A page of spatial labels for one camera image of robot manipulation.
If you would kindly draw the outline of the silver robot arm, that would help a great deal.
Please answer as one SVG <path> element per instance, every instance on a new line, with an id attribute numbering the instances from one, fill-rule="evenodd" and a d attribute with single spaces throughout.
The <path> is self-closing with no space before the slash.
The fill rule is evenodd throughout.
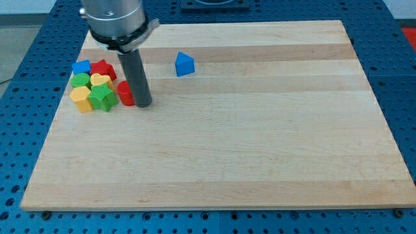
<path id="1" fill-rule="evenodd" d="M 159 26 L 141 0 L 82 0 L 79 13 L 90 34 L 106 50 L 127 54 L 139 48 Z"/>

